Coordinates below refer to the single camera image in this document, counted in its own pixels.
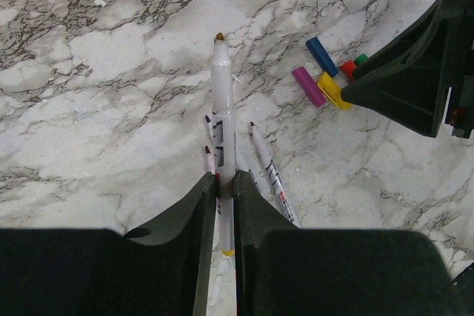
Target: pink marker cap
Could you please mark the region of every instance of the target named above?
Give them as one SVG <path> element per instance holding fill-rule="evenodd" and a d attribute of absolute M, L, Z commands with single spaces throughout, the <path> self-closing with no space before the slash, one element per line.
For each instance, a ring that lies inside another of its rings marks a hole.
<path fill-rule="evenodd" d="M 306 68 L 299 67 L 291 72 L 296 81 L 301 85 L 308 98 L 315 104 L 317 107 L 322 106 L 326 102 L 326 98 L 322 91 L 318 88 L 318 85 L 314 82 L 311 75 L 308 73 Z"/>

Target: blue marker cap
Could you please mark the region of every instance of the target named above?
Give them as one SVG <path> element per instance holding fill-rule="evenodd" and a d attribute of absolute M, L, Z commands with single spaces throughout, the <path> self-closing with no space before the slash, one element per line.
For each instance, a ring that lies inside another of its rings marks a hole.
<path fill-rule="evenodd" d="M 315 60 L 319 63 L 322 70 L 331 77 L 336 77 L 339 73 L 338 68 L 334 65 L 333 60 L 323 47 L 323 44 L 317 37 L 306 41 L 306 47 L 310 50 Z"/>

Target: white marker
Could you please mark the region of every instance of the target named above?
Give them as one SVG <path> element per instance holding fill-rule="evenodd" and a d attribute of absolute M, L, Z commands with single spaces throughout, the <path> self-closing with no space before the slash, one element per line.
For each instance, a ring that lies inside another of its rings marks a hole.
<path fill-rule="evenodd" d="M 253 122 L 250 123 L 252 127 L 252 136 L 255 145 L 257 146 L 258 154 L 260 155 L 261 162 L 263 163 L 265 170 L 267 171 L 268 178 L 270 183 L 275 190 L 275 195 L 280 205 L 281 213 L 289 221 L 293 222 L 296 227 L 301 228 L 299 223 L 298 216 L 296 215 L 293 205 L 288 200 L 288 197 L 284 193 L 283 184 L 280 179 L 278 170 L 276 169 L 275 162 L 273 162 L 272 155 L 265 144 L 265 140 L 261 137 L 260 132 L 257 130 L 257 127 Z"/>
<path fill-rule="evenodd" d="M 236 117 L 232 88 L 232 62 L 221 33 L 214 40 L 210 77 L 213 84 L 214 164 L 218 184 L 217 221 L 219 246 L 225 255 L 234 254 L 233 181 L 236 176 Z"/>
<path fill-rule="evenodd" d="M 206 163 L 207 163 L 207 171 L 211 174 L 216 173 L 216 166 L 214 165 L 214 157 L 213 154 L 210 152 L 208 146 L 205 147 L 206 149 Z"/>
<path fill-rule="evenodd" d="M 209 116 L 205 115 L 204 117 L 206 119 L 206 125 L 207 129 L 209 130 L 209 136 L 212 141 L 214 141 L 213 138 L 213 122 L 209 118 Z M 245 163 L 244 156 L 241 154 L 241 152 L 238 150 L 236 147 L 236 169 L 237 170 L 244 170 L 245 172 L 249 172 L 250 175 L 252 176 L 253 182 L 255 183 L 255 186 L 257 187 L 258 191 L 261 193 L 260 187 L 258 186 L 257 180 L 255 179 L 255 176 L 253 175 L 252 170 L 249 168 L 247 163 Z"/>

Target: red marker cap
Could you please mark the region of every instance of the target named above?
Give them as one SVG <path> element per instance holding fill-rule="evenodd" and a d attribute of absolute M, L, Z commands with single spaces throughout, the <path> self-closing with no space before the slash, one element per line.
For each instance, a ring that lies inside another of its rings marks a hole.
<path fill-rule="evenodd" d="M 299 85 L 301 85 L 301 88 L 303 88 L 304 92 L 306 95 L 308 95 L 308 98 L 310 98 L 313 104 L 315 104 L 317 107 L 320 107 L 326 102 L 326 98 L 324 97 L 322 91 L 318 88 L 306 68 L 296 68 L 291 72 L 291 74 L 293 74 L 293 77 L 295 77 L 296 81 L 299 83 Z"/>
<path fill-rule="evenodd" d="M 357 68 L 356 64 L 353 61 L 347 61 L 343 65 L 341 65 L 341 71 L 343 74 L 347 75 L 349 81 L 354 81 L 354 70 Z"/>

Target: gray marble veining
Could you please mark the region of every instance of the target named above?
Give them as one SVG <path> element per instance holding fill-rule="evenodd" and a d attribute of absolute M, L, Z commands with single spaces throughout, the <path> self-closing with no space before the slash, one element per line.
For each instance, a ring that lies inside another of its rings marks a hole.
<path fill-rule="evenodd" d="M 414 229 L 458 274 L 474 259 L 473 143 L 423 138 L 366 109 L 315 108 L 290 75 L 373 54 L 434 0 L 0 0 L 0 225 L 105 226 L 157 215 L 204 174 L 212 39 L 240 82 L 237 141 L 257 123 L 304 227 Z M 235 313 L 215 245 L 209 315 Z"/>

